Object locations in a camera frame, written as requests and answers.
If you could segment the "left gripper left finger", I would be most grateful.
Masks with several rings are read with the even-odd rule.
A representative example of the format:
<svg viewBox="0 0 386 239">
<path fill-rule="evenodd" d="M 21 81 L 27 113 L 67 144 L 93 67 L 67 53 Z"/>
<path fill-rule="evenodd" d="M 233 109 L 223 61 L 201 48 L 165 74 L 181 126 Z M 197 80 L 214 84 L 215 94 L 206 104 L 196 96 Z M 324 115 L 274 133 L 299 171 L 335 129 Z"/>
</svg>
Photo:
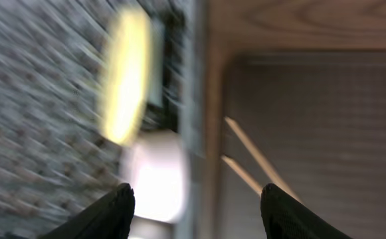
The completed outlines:
<svg viewBox="0 0 386 239">
<path fill-rule="evenodd" d="M 41 239 L 128 239 L 135 203 L 134 190 L 122 183 Z"/>
</svg>

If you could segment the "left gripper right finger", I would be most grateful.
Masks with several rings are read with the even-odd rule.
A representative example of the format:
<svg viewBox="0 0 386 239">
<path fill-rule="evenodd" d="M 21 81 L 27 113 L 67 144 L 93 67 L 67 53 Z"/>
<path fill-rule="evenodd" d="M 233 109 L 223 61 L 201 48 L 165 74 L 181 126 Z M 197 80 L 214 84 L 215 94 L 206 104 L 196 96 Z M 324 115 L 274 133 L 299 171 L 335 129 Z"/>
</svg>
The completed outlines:
<svg viewBox="0 0 386 239">
<path fill-rule="evenodd" d="M 262 190 L 260 211 L 267 238 L 351 239 L 273 183 Z"/>
</svg>

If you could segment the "wooden chopstick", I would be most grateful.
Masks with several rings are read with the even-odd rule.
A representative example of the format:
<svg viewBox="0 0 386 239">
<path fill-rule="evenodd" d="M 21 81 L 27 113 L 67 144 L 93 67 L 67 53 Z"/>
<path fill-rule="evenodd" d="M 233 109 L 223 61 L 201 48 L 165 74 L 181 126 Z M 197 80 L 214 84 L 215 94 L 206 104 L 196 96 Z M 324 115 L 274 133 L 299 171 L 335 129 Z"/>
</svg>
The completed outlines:
<svg viewBox="0 0 386 239">
<path fill-rule="evenodd" d="M 221 159 L 258 195 L 262 193 L 262 186 L 251 177 L 234 159 L 223 155 Z"/>
<path fill-rule="evenodd" d="M 302 203 L 299 196 L 291 189 L 288 183 L 280 176 L 271 162 L 262 154 L 259 148 L 252 142 L 250 137 L 243 131 L 241 126 L 232 118 L 225 116 L 225 122 L 233 130 L 235 135 L 240 139 L 253 159 L 258 163 L 266 176 L 277 186 L 279 186 L 288 195 Z"/>
</svg>

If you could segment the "white round bowl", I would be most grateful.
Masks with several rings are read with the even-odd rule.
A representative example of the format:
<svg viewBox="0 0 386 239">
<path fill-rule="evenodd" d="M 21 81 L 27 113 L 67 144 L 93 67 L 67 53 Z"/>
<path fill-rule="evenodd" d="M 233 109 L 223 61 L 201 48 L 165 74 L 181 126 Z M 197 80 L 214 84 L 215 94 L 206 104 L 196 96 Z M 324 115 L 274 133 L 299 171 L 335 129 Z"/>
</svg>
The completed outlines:
<svg viewBox="0 0 386 239">
<path fill-rule="evenodd" d="M 176 223 L 185 212 L 190 162 L 182 138 L 170 131 L 141 134 L 123 156 L 120 175 L 136 199 L 134 215 Z"/>
</svg>

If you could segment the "yellow round plate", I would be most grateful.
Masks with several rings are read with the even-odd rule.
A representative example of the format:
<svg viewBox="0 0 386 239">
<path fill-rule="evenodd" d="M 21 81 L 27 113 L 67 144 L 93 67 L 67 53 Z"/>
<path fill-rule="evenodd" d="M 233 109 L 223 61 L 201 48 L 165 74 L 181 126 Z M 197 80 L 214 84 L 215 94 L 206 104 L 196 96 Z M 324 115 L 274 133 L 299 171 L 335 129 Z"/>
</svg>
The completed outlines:
<svg viewBox="0 0 386 239">
<path fill-rule="evenodd" d="M 117 145 L 130 145 L 142 123 L 151 49 L 149 15 L 138 6 L 120 9 L 104 44 L 97 101 L 100 133 Z"/>
</svg>

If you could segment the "grey plastic dish rack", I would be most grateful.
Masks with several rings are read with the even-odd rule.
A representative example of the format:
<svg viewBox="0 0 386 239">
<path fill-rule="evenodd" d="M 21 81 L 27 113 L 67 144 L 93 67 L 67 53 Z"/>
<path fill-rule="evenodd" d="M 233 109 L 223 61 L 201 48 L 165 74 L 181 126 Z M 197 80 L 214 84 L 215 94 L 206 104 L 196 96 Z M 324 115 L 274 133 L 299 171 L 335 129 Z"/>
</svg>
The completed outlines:
<svg viewBox="0 0 386 239">
<path fill-rule="evenodd" d="M 151 19 L 151 69 L 132 143 L 99 129 L 104 44 L 120 9 Z M 191 165 L 196 1 L 0 1 L 0 238 L 41 238 L 113 191 L 123 156 L 143 133 L 180 135 Z M 133 217 L 128 237 L 186 238 L 188 214 Z"/>
</svg>

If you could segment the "brown serving tray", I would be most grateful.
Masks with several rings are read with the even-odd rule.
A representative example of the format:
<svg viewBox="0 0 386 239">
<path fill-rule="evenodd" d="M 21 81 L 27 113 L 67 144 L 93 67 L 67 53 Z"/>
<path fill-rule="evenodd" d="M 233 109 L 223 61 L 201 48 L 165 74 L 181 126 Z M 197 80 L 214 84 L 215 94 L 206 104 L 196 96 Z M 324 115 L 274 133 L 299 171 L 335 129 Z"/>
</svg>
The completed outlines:
<svg viewBox="0 0 386 239">
<path fill-rule="evenodd" d="M 243 55 L 223 74 L 221 153 L 261 185 L 251 154 L 352 238 L 386 238 L 386 52 Z"/>
</svg>

